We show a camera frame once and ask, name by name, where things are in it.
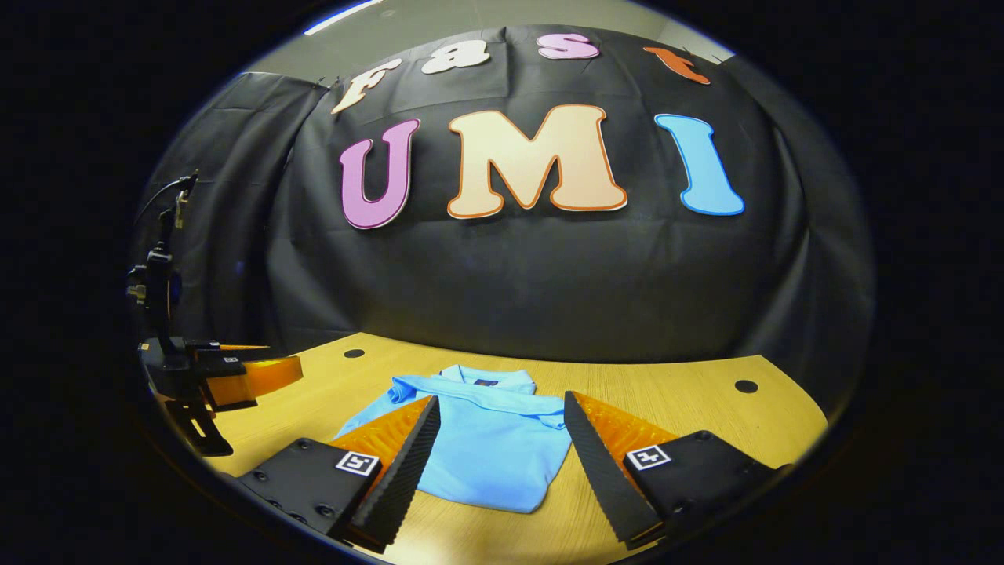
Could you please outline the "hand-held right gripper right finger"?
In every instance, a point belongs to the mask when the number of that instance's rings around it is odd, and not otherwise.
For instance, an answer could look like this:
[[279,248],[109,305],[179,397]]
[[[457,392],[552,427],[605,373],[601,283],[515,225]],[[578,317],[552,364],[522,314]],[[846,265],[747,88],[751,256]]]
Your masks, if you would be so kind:
[[628,549],[695,535],[786,469],[757,461],[709,430],[678,436],[578,391],[564,394],[564,426]]

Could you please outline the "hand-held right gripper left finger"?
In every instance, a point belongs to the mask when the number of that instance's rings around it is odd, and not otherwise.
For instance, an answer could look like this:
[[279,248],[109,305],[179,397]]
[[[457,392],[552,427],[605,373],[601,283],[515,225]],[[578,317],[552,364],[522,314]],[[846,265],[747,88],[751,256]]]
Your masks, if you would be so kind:
[[331,443],[297,439],[237,476],[265,510],[337,542],[384,550],[395,542],[440,432],[430,395]]

